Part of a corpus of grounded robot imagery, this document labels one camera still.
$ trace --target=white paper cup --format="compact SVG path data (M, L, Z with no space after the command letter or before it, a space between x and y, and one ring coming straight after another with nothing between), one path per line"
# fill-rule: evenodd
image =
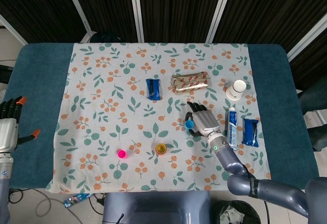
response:
M226 96L232 101L237 101L242 97L246 83L243 80L236 80L227 90Z

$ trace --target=floor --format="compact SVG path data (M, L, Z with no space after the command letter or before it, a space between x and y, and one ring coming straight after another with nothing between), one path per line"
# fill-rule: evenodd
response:
M15 65L15 59L18 56L19 50L22 48L21 43L19 43L6 29L0 29L0 64L2 65ZM0 91L5 89L5 84L0 84ZM325 120L327 120L327 110L321 111ZM322 121L319 119L316 113L307 113L305 115L305 122L307 127L316 127L322 124ZM327 148L322 152L315 152L315 157L317 160L320 176L327 176ZM41 192L45 193L50 198L58 199L63 201L67 199L70 195L60 195L60 194L51 194L46 192L43 189L39 189ZM255 210L258 212L261 222L267 223L266 209L261 200L253 199L247 196L235 196L228 191L212 191L211 192L212 201L216 200L243 200L251 204ZM12 196L12 201L16 201L20 198L20 193L15 193ZM74 216L68 212L61 203L52 201L50 212L44 217L38 217L39 215L44 214L49 209L49 202L44 201L39 205L38 204L44 200L45 197L40 193L34 190L28 190L24 192L23 199L17 204L10 204L10 214L11 222L16 223L25 223L25 224L41 224L41 223L79 223ZM102 212L103 207L95 203L95 199L92 198L94 206L97 211ZM284 223L284 224L304 224L307 223L306 218L292 212L281 208L279 206L268 204L270 212L270 223ZM96 214L90 207L88 201L79 203L76 206L71 207L78 218L85 223L101 223L102 216Z

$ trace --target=black curtain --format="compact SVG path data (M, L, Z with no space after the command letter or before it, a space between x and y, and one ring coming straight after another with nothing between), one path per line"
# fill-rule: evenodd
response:
M145 42L205 42L218 0L140 0Z
M0 0L0 14L28 42L80 42L86 31L72 0Z
M79 0L91 29L137 42L132 0Z
M327 13L327 0L228 0L214 42L277 43L288 52Z
M314 39L291 62L293 79L297 89L305 90L322 77L327 76L327 30Z

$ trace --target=blue cup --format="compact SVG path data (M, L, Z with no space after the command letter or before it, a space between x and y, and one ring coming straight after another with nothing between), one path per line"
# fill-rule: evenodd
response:
M192 120L187 120L187 121L185 122L185 124L184 124L184 127L185 127L186 129L191 129L191 128L194 127L194 122L193 122Z

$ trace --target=small cup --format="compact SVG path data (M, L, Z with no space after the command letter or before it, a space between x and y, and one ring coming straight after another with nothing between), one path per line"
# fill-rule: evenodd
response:
M127 152L124 151L124 150L121 150L121 149L119 149L119 150L117 151L117 155L118 155L118 158L120 158L120 159L125 159L125 158L127 158Z
M163 155L165 154L167 151L167 146L163 143L159 143L158 145L156 145L155 147L155 152L159 155Z
M242 97L244 90L246 90L246 83L243 80L236 80L233 85L226 90L226 96L232 101L237 101Z
M184 127L189 130L194 127L194 122L192 120L187 120L184 124Z

